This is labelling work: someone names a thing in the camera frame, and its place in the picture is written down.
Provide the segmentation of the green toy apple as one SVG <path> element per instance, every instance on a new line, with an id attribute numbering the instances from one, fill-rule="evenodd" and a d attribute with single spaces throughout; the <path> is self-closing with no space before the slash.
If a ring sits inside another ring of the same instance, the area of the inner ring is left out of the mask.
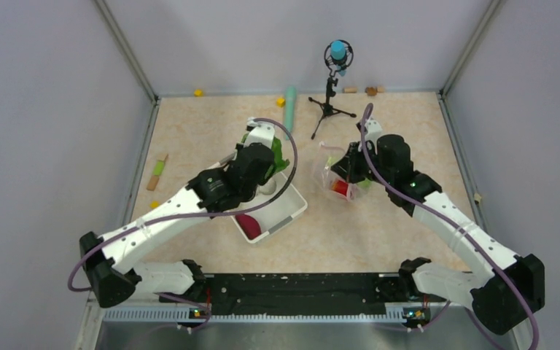
<path id="1" fill-rule="evenodd" d="M 358 186 L 358 188 L 360 188 L 361 190 L 369 190 L 371 187 L 372 182 L 369 179 L 364 179 L 361 182 L 356 183 L 356 186 Z"/>

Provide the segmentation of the clear pink zip top bag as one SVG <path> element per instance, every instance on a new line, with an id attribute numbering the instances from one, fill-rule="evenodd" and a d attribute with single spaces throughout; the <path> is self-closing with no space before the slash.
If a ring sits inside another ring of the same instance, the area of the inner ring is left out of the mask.
<path id="1" fill-rule="evenodd" d="M 319 148 L 313 161 L 311 177 L 319 189 L 329 198 L 345 202 L 357 201 L 369 192 L 372 182 L 364 180 L 349 184 L 332 170 L 345 154 L 340 147 L 319 142 Z"/>

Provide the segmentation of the red toy apple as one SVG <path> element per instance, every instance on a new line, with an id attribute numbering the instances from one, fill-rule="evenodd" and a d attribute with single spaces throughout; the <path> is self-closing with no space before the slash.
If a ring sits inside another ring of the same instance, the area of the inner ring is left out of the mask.
<path id="1" fill-rule="evenodd" d="M 332 183 L 332 191 L 346 197 L 349 193 L 349 184 L 342 179 L 335 180 Z"/>

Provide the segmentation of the green toy napa cabbage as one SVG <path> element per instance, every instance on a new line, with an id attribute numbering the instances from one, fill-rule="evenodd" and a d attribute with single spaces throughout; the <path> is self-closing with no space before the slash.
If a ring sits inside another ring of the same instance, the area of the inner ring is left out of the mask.
<path id="1" fill-rule="evenodd" d="M 275 136 L 271 145 L 266 146 L 262 141 L 254 140 L 251 133 L 244 134 L 240 146 L 232 168 L 246 183 L 266 184 L 289 165 L 289 161 L 283 158 L 282 143 Z"/>

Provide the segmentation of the white toy garlic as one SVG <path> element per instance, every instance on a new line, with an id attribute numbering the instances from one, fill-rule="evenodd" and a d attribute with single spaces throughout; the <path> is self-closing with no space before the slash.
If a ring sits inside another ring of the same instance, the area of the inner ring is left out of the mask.
<path id="1" fill-rule="evenodd" d="M 276 192 L 277 183 L 274 178 L 269 179 L 264 185 L 257 188 L 258 195 L 273 195 Z"/>

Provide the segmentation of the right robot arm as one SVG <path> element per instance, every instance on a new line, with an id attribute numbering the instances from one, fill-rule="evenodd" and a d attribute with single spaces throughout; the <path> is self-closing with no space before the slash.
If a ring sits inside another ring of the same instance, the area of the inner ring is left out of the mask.
<path id="1" fill-rule="evenodd" d="M 406 260 L 398 281 L 405 299 L 436 295 L 473 312 L 494 334 L 529 322 L 534 337 L 539 335 L 534 314 L 545 305 L 542 261 L 501 245 L 464 215 L 434 179 L 414 168 L 403 137 L 384 135 L 365 147 L 352 142 L 330 170 L 348 184 L 368 180 L 385 186 L 394 205 L 437 233 L 470 269 L 463 273 L 427 258 Z"/>

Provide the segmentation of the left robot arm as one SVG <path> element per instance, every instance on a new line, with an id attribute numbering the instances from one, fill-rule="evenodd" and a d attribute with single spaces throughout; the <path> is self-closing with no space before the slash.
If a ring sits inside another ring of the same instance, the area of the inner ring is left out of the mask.
<path id="1" fill-rule="evenodd" d="M 135 264 L 182 231 L 214 217 L 236 213 L 251 201 L 258 186 L 275 169 L 270 147 L 253 143 L 240 148 L 227 165 L 209 168 L 191 179 L 176 195 L 138 221 L 119 230 L 97 235 L 90 231 L 79 238 L 83 269 L 100 307 L 111 308 L 126 301 L 144 279 Z"/>

